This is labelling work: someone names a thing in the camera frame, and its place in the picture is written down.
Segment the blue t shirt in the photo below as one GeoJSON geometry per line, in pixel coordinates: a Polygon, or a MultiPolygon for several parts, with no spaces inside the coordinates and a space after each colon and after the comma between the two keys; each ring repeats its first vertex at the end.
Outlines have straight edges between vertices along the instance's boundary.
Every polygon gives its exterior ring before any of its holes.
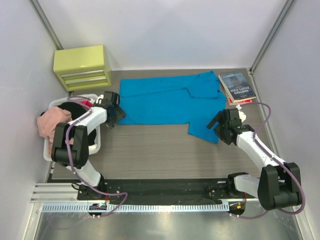
{"type": "Polygon", "coordinates": [[[213,71],[184,76],[122,79],[121,125],[188,125],[188,134],[211,143],[218,136],[207,124],[226,106],[213,71]]]}

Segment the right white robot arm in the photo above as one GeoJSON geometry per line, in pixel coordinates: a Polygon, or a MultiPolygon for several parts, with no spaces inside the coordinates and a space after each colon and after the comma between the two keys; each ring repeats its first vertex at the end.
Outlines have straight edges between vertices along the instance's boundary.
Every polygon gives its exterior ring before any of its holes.
{"type": "Polygon", "coordinates": [[[244,193],[259,200],[266,210],[283,210],[287,207],[303,208],[306,197],[301,186],[300,168],[273,153],[258,137],[257,132],[244,124],[245,114],[237,108],[224,109],[207,124],[227,145],[234,144],[243,150],[260,169],[256,178],[246,172],[229,174],[229,192],[244,193]]]}

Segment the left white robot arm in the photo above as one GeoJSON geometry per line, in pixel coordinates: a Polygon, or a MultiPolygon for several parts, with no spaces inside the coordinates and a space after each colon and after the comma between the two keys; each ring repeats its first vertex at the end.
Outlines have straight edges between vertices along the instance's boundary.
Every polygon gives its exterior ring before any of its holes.
{"type": "Polygon", "coordinates": [[[67,101],[87,110],[68,123],[60,122],[56,125],[51,159],[65,166],[78,178],[81,183],[80,191],[88,190],[99,197],[126,196],[126,192],[108,193],[103,175],[89,161],[89,134],[101,124],[111,129],[126,116],[120,107],[120,96],[116,92],[105,91],[94,101],[92,107],[78,99],[89,98],[77,95],[68,97],[67,101]]]}

